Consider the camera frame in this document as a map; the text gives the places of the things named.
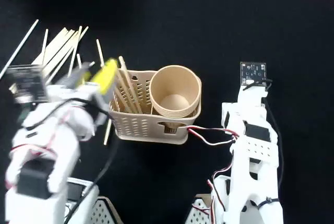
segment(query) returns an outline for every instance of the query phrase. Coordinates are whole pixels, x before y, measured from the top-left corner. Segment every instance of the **circuit board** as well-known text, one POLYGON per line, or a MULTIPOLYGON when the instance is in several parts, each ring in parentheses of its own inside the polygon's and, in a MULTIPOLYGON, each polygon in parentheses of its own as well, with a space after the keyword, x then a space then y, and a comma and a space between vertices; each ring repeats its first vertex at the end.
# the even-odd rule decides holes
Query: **circuit board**
POLYGON ((46 88, 39 65, 11 66, 7 70, 15 83, 18 103, 47 102, 46 88))
POLYGON ((257 86, 266 86, 265 82, 261 82, 266 78, 266 63, 240 62, 240 85, 247 86, 254 82, 258 82, 257 86))

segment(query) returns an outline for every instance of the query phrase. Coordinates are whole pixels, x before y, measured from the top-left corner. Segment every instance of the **wooden stick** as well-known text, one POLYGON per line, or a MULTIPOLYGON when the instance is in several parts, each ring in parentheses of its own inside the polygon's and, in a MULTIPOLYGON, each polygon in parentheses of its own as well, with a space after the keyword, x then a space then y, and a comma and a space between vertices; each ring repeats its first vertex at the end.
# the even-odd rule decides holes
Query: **wooden stick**
POLYGON ((105 135, 104 135, 104 142, 103 144, 106 146, 107 142, 108 142, 108 137, 109 137, 109 133, 110 133, 110 129, 111 129, 111 120, 108 120, 108 124, 106 126, 106 130, 105 130, 105 135))
POLYGON ((42 45, 42 56, 43 56, 43 59, 42 59, 42 66, 44 65, 44 58, 45 58, 45 48, 46 48, 46 41, 47 41, 47 34, 48 34, 49 30, 46 29, 45 30, 45 35, 44 35, 44 40, 43 40, 43 45, 42 45))
MULTIPOLYGON (((69 33, 69 31, 67 31, 67 29, 64 27, 58 34, 57 36, 46 46, 45 49, 45 63, 48 63, 50 58, 53 57, 59 50, 60 48, 62 48, 62 46, 65 44, 65 42, 62 45, 59 45, 60 43, 62 43, 65 40, 68 40, 70 38, 70 36, 68 36, 67 38, 67 34, 69 33)), ((31 63, 32 65, 38 65, 42 62, 43 56, 42 54, 39 54, 35 60, 31 63)))
POLYGON ((138 111, 137 111, 137 109, 136 109, 134 103, 132 102, 132 98, 131 98, 131 96, 130 96, 129 90, 127 89, 127 86, 126 86, 126 84, 125 84, 125 82, 124 82, 124 80, 123 80, 123 78, 122 78, 121 73, 120 73, 119 70, 116 71, 116 75, 117 75, 117 78, 118 78, 119 82, 121 83, 121 86, 122 86, 123 89, 124 89, 124 92, 125 92, 125 94, 126 94, 126 96, 127 96, 127 100, 128 100, 129 105, 130 105, 130 107, 131 107, 131 110, 132 110, 134 113, 138 113, 138 111))
MULTIPOLYGON (((48 54, 52 52, 52 54, 54 53, 54 49, 56 48, 55 45, 57 42, 61 41, 68 33, 69 31, 67 31, 67 29, 64 27, 58 34, 57 36, 47 45, 46 49, 45 49, 45 55, 46 58, 44 60, 45 63, 48 63, 48 54)), ((42 54, 38 55, 37 58, 35 58, 35 60, 31 63, 32 65, 37 65, 40 64, 42 62, 42 54)), ((11 87, 9 88, 10 91, 12 91, 12 89, 14 88, 15 84, 12 84, 11 87)))
POLYGON ((133 113, 132 110, 129 108, 129 106, 127 105, 126 101, 124 100, 120 90, 118 89, 118 87, 115 87, 115 93, 118 96, 119 100, 121 101, 121 103, 123 104, 126 112, 128 113, 133 113))
POLYGON ((126 69, 126 65, 125 65, 125 62, 124 62, 124 59, 122 56, 118 57, 119 61, 120 61, 120 64, 121 64, 121 69, 123 70, 124 72, 124 75, 125 75, 125 79, 126 81, 128 82, 129 84, 129 88, 130 88, 130 91, 132 93, 132 97, 134 98, 134 101, 135 101, 135 105, 137 107, 137 110, 139 113, 142 113, 142 110, 140 108, 140 104, 139 104, 139 100, 138 100, 138 97, 137 97, 137 94, 132 86, 132 82, 131 82, 131 79, 130 79, 130 76, 129 76, 129 73, 126 69))
MULTIPOLYGON (((77 53, 77 59, 78 59, 78 66, 79 68, 81 68, 81 58, 80 58, 80 54, 77 53)), ((81 84, 85 84, 85 79, 82 78, 81 84)))
POLYGON ((81 59, 80 59, 80 54, 77 53, 77 60, 78 60, 78 66, 81 68, 81 59))
POLYGON ((99 39, 96 39, 96 44, 98 45, 98 51, 99 51, 99 56, 100 56, 100 60, 101 60, 101 67, 104 66, 104 59, 103 59, 103 55, 102 55, 102 49, 101 49, 101 46, 100 46, 100 41, 99 39))
POLYGON ((44 67, 43 74, 46 77, 51 73, 51 71, 58 66, 58 64, 62 61, 64 56, 69 52, 70 49, 73 49, 73 43, 75 41, 76 36, 78 35, 75 32, 71 38, 66 42, 66 44, 60 49, 59 52, 50 60, 50 62, 44 67))
POLYGON ((78 36, 77 36, 77 41, 75 42, 75 45, 74 45, 74 50, 73 50, 73 54, 72 54, 72 58, 71 58, 71 63, 69 65, 69 70, 68 70, 68 74, 67 74, 67 77, 69 77, 72 73, 72 69, 73 69, 73 64, 74 64, 74 59, 75 59, 75 55, 77 53, 77 49, 78 49, 78 44, 79 44, 79 41, 80 41, 80 34, 81 34, 81 31, 82 31, 82 26, 79 27, 79 32, 78 32, 78 36))
MULTIPOLYGON (((80 40, 82 39, 82 37, 85 35, 85 33, 87 32, 89 27, 86 27, 84 29, 84 31, 82 32, 82 34, 80 35, 80 40)), ((49 79, 47 80, 46 84, 49 84, 51 82, 51 80, 54 78, 54 76, 59 72, 60 68, 63 66, 63 64, 65 63, 65 61, 67 60, 67 58, 70 56, 71 52, 73 51, 74 46, 72 45, 72 47, 70 48, 70 50, 66 53, 65 57, 62 59, 62 61, 60 62, 60 64, 57 66, 56 70, 52 73, 52 75, 49 77, 49 79)))
POLYGON ((29 35, 31 34, 31 32, 34 30, 35 26, 38 23, 38 19, 32 24, 32 26, 30 27, 29 31, 26 33, 26 35, 24 36, 24 38, 22 39, 22 41, 20 42, 20 44, 17 46, 17 48, 15 49, 14 53, 11 55, 11 57, 9 58, 9 60, 7 61, 5 67, 2 69, 1 73, 0 73, 0 79, 4 76, 5 72, 7 71, 7 68, 10 66, 10 64, 13 62, 13 60, 15 59, 17 53, 20 51, 21 47, 23 46, 23 44, 26 42, 27 38, 29 37, 29 35))

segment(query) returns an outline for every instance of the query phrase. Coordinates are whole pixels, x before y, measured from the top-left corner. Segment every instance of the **yellow object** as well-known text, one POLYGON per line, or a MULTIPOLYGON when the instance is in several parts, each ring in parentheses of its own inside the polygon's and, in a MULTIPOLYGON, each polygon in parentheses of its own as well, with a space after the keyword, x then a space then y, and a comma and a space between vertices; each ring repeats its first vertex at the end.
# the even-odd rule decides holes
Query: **yellow object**
POLYGON ((101 94, 105 95, 114 82, 117 70, 117 60, 111 58, 90 81, 99 84, 101 94))

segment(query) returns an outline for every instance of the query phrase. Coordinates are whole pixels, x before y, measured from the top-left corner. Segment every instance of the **black cable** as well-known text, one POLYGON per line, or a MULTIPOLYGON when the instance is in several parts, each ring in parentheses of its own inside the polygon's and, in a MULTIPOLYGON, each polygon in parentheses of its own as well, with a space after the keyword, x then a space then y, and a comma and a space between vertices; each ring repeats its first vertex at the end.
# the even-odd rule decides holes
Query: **black cable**
POLYGON ((71 211, 71 209, 70 209, 70 207, 68 206, 68 205, 65 205, 65 207, 67 207, 67 209, 68 209, 68 212, 70 212, 71 211))
POLYGON ((260 210, 260 208, 262 208, 265 204, 271 204, 273 202, 280 202, 280 200, 278 198, 272 199, 270 197, 267 197, 265 201, 261 202, 259 205, 257 205, 257 209, 260 210))
POLYGON ((283 144, 282 144, 282 135, 281 135, 281 131, 278 127, 278 124, 276 122, 275 117, 273 116, 273 113, 270 109, 270 106, 268 104, 267 98, 263 98, 263 102, 266 106, 267 112, 269 114, 269 117, 271 118, 271 121, 274 125, 274 128, 277 132, 277 143, 278 143, 278 150, 279 150, 279 154, 280 154, 280 160, 281 160, 281 166, 280 166, 280 177, 278 179, 278 189, 280 189, 282 181, 283 181, 283 173, 284 173, 284 155, 283 155, 283 144))
POLYGON ((263 80, 255 81, 255 82, 253 82, 253 83, 247 85, 247 86, 243 89, 243 91, 245 91, 245 90, 247 90, 248 88, 251 88, 251 87, 253 87, 253 86, 257 86, 257 85, 259 85, 259 84, 261 84, 261 83, 263 83, 263 82, 270 83, 270 85, 266 88, 266 91, 268 91, 268 89, 271 87, 271 83, 272 83, 272 80, 271 80, 271 79, 263 79, 263 80))
MULTIPOLYGON (((105 114, 110 120, 112 120, 112 122, 115 122, 113 117, 110 115, 110 113, 108 111, 105 111, 101 108, 99 108, 98 106, 96 106, 95 104, 93 104, 91 101, 89 100, 84 100, 84 99, 80 99, 80 98, 70 98, 68 100, 63 101, 61 104, 59 104, 58 106, 56 106, 46 117, 44 117, 44 119, 42 119, 41 121, 35 123, 32 126, 26 127, 26 129, 34 129, 37 126, 40 126, 41 124, 44 123, 44 121, 49 118, 52 114, 54 114, 55 111, 57 111, 60 107, 62 107, 64 104, 67 104, 71 101, 78 101, 78 102, 82 102, 87 104, 88 106, 91 106, 95 109, 97 109, 100 113, 105 114)), ((89 186, 89 188, 87 189, 86 193, 84 196, 82 196, 77 203, 73 206, 73 208, 68 212, 67 218, 64 222, 64 224, 68 224, 69 220, 71 219, 72 215, 74 214, 74 212, 77 210, 77 208, 79 207, 79 205, 84 201, 84 199, 87 197, 87 195, 92 191, 92 189, 94 188, 94 186, 98 183, 98 181, 104 176, 104 174, 107 172, 109 166, 111 165, 112 161, 114 160, 114 157, 116 155, 116 150, 118 148, 118 139, 116 141, 116 143, 113 145, 113 147, 110 147, 111 152, 109 154, 108 160, 106 161, 103 169, 100 171, 100 173, 98 174, 98 176, 95 178, 95 180, 93 181, 93 183, 89 186)))
POLYGON ((116 151, 119 145, 119 139, 116 138, 116 141, 114 143, 114 145, 112 147, 110 147, 110 154, 108 157, 108 160, 106 161, 103 169, 100 171, 100 173, 98 174, 98 176, 95 178, 95 180, 93 181, 93 183, 89 186, 89 188, 87 189, 86 193, 84 196, 82 196, 77 203, 73 206, 73 208, 71 209, 71 211, 68 213, 66 220, 64 221, 64 224, 68 224, 68 222, 70 221, 72 215, 75 213, 75 211, 78 209, 78 207, 80 206, 80 204, 84 201, 84 199, 87 197, 87 195, 89 195, 90 191, 92 191, 92 189, 94 188, 94 186, 98 183, 98 181, 104 176, 104 174, 107 172, 107 170, 109 169, 111 163, 113 162, 115 155, 116 155, 116 151))
POLYGON ((105 114, 107 117, 109 117, 113 122, 115 122, 115 120, 112 118, 112 116, 110 115, 109 112, 99 108, 98 106, 96 106, 95 104, 93 104, 91 101, 89 100, 84 100, 84 99, 80 99, 80 98, 70 98, 67 99, 65 101, 63 101, 61 104, 59 104, 58 106, 56 106, 46 117, 44 117, 44 119, 40 120, 39 122, 33 124, 32 126, 21 126, 22 128, 27 129, 28 131, 33 130, 34 128, 42 125, 44 123, 44 121, 46 121, 47 118, 49 118, 52 114, 54 114, 55 111, 57 111, 59 108, 61 108, 64 104, 67 104, 71 101, 78 101, 81 103, 85 103, 87 105, 89 105, 90 107, 95 108, 96 110, 98 110, 100 113, 105 114))

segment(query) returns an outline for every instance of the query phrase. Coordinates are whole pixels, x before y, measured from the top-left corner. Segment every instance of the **bamboo skewer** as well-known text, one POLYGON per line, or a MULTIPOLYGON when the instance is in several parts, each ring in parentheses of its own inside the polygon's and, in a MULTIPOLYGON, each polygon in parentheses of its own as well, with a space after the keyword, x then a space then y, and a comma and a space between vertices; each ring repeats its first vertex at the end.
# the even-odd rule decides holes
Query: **bamboo skewer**
POLYGON ((45 48, 46 48, 46 41, 47 41, 47 34, 48 34, 49 30, 46 29, 45 30, 45 35, 44 35, 44 40, 43 40, 43 46, 42 46, 42 56, 43 56, 43 59, 42 59, 42 66, 44 66, 44 58, 45 58, 45 48))
POLYGON ((104 66, 104 59, 103 59, 102 49, 101 49, 99 39, 96 39, 96 44, 98 45, 98 51, 99 51, 99 56, 100 56, 100 60, 101 60, 101 65, 100 66, 103 67, 104 66))
MULTIPOLYGON (((58 33, 58 35, 45 48, 45 65, 62 49, 69 38, 74 33, 73 30, 67 31, 66 28, 58 33)), ((39 65, 43 60, 42 53, 32 62, 32 65, 39 65)))
POLYGON ((28 37, 30 36, 30 34, 32 33, 32 31, 34 30, 35 26, 38 23, 38 19, 32 24, 32 26, 30 27, 30 29, 28 30, 28 32, 26 33, 26 35, 24 36, 24 38, 22 39, 22 41, 20 42, 20 44, 17 46, 17 48, 15 49, 14 53, 11 55, 11 57, 9 58, 9 60, 7 61, 5 67, 2 69, 1 73, 0 73, 0 79, 4 76, 5 72, 7 71, 8 67, 10 66, 10 64, 13 62, 13 60, 15 59, 16 55, 18 54, 18 52, 20 51, 20 49, 22 48, 23 44, 26 42, 26 40, 28 39, 28 37))
MULTIPOLYGON (((82 34, 80 35, 80 40, 82 39, 82 37, 85 35, 85 33, 87 32, 89 27, 86 27, 84 29, 84 31, 82 32, 82 34)), ((69 49, 69 51, 66 53, 65 57, 62 59, 62 61, 60 62, 60 64, 57 66, 56 70, 52 73, 52 75, 49 77, 49 79, 47 80, 46 84, 49 84, 51 82, 51 80, 54 78, 54 76, 59 72, 60 68, 63 66, 63 64, 65 63, 65 61, 67 60, 67 58, 70 56, 71 52, 73 51, 74 46, 72 45, 71 48, 69 49)))
POLYGON ((104 142, 103 142, 103 144, 105 146, 107 145, 107 142, 108 142, 108 137, 109 137, 109 133, 110 133, 110 129, 111 129, 111 123, 112 123, 112 121, 109 119, 108 120, 108 124, 106 126, 105 135, 104 135, 104 142))
MULTIPOLYGON (((77 53, 77 60, 78 60, 78 66, 79 68, 81 68, 81 58, 80 58, 80 54, 77 53)), ((82 78, 81 84, 85 84, 85 79, 82 78)))
POLYGON ((138 113, 142 113, 142 110, 140 108, 140 104, 139 104, 139 100, 138 100, 138 97, 137 97, 137 94, 132 86, 132 82, 131 82, 131 79, 130 79, 130 76, 129 76, 129 73, 126 69, 126 65, 125 65, 125 62, 124 62, 124 59, 122 56, 118 57, 120 63, 121 63, 121 69, 123 70, 124 72, 124 75, 125 75, 125 79, 126 81, 128 82, 128 85, 129 85, 129 88, 130 88, 130 91, 132 93, 132 97, 134 98, 134 101, 135 101, 135 105, 137 107, 137 110, 138 110, 138 113))
POLYGON ((132 112, 133 113, 138 113, 138 111, 137 111, 137 109, 135 107, 135 104, 132 102, 132 98, 130 96, 129 90, 127 89, 127 86, 126 86, 126 84, 125 84, 125 82, 123 80, 123 77, 121 76, 121 73, 120 73, 119 70, 116 72, 116 75, 117 75, 118 81, 121 83, 121 86, 124 89, 124 92, 125 92, 125 94, 127 96, 127 101, 129 102, 129 105, 131 107, 132 112))
POLYGON ((71 63, 69 65, 69 70, 68 70, 67 77, 69 77, 71 75, 71 73, 72 73, 74 59, 75 59, 75 56, 76 56, 76 53, 77 53, 77 49, 78 49, 78 44, 79 44, 79 41, 80 41, 81 31, 82 31, 82 26, 79 27, 77 41, 75 42, 75 45, 74 45, 74 50, 73 50, 73 54, 72 54, 72 58, 71 58, 71 63))
POLYGON ((119 100, 121 101, 121 103, 123 104, 125 110, 128 112, 128 113, 133 113, 132 110, 130 109, 130 107, 128 106, 128 104, 126 103, 126 101, 124 100, 120 90, 118 89, 118 87, 116 86, 115 87, 115 93, 116 95, 118 96, 119 100))

